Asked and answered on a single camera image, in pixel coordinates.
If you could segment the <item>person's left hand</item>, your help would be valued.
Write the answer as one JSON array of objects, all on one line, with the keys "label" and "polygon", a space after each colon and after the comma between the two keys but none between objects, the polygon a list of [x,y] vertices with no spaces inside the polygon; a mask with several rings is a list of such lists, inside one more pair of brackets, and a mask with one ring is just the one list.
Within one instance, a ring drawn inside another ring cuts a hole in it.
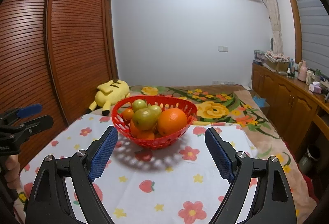
[{"label": "person's left hand", "polygon": [[5,168],[7,172],[5,179],[9,189],[17,189],[20,187],[20,163],[18,162],[18,155],[11,155],[5,161]]}]

